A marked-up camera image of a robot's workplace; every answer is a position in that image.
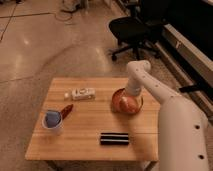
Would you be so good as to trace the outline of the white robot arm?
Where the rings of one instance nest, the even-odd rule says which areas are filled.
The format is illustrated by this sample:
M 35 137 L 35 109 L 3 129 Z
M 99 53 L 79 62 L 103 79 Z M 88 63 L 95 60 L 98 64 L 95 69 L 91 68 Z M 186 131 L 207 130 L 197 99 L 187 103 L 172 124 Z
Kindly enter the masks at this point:
M 205 143 L 208 119 L 192 101 L 150 74 L 147 60 L 127 64 L 125 90 L 137 96 L 144 87 L 160 104 L 159 171 L 210 171 Z

